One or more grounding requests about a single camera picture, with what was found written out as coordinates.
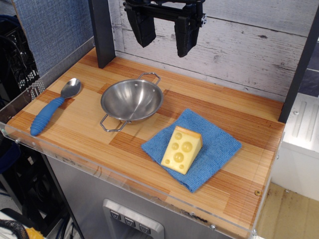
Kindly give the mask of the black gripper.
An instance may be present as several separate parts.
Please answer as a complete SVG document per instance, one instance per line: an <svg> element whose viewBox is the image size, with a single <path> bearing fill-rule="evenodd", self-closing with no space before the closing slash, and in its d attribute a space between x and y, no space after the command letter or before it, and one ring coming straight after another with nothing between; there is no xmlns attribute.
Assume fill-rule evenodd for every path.
<svg viewBox="0 0 319 239"><path fill-rule="evenodd" d="M147 47L155 38L154 18L175 21L177 54L184 57L197 44L206 22L203 0L126 0L123 2L137 42Z"/></svg>

